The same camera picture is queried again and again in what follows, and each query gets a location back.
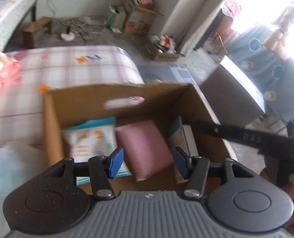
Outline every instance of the blue gripper pad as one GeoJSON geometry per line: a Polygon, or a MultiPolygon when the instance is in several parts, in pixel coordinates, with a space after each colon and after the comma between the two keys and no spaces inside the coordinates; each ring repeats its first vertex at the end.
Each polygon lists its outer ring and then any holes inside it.
{"type": "Polygon", "coordinates": [[[121,167],[121,164],[124,161],[123,148],[115,149],[113,153],[108,156],[108,158],[112,160],[108,171],[109,179],[114,179],[118,173],[119,168],[121,167]]]}
{"type": "Polygon", "coordinates": [[[183,179],[189,179],[189,170],[187,168],[187,159],[183,156],[177,149],[173,151],[173,161],[174,165],[178,169],[183,179]]]}

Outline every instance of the wooden block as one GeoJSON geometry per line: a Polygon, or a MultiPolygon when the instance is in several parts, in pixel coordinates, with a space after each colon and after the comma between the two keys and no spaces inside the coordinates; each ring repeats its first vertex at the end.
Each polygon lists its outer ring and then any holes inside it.
{"type": "Polygon", "coordinates": [[[22,31],[23,45],[27,49],[35,47],[35,41],[38,39],[40,34],[47,33],[52,34],[52,18],[42,17],[41,19],[34,21],[28,27],[22,31]]]}

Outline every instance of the stuffed toy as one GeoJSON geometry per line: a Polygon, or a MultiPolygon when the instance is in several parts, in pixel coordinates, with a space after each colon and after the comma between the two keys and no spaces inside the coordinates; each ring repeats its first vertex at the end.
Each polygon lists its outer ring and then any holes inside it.
{"type": "Polygon", "coordinates": [[[175,48],[175,41],[173,40],[173,38],[168,37],[167,35],[160,36],[159,44],[162,45],[163,47],[167,47],[170,50],[174,50],[175,48]]]}

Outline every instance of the curtain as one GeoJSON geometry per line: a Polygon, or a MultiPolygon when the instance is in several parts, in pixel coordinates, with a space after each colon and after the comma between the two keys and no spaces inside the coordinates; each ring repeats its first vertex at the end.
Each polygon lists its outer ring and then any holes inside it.
{"type": "Polygon", "coordinates": [[[204,5],[189,23],[185,36],[178,44],[177,50],[183,55],[189,55],[216,15],[219,13],[225,0],[206,0],[204,5]]]}

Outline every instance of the hand hole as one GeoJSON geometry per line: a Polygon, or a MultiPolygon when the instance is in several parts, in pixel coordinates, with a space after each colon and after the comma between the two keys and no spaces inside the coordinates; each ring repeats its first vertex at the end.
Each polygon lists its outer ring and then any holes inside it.
{"type": "Polygon", "coordinates": [[[115,109],[115,108],[126,108],[134,107],[143,103],[145,99],[143,97],[124,97],[108,100],[104,103],[105,109],[115,109]]]}

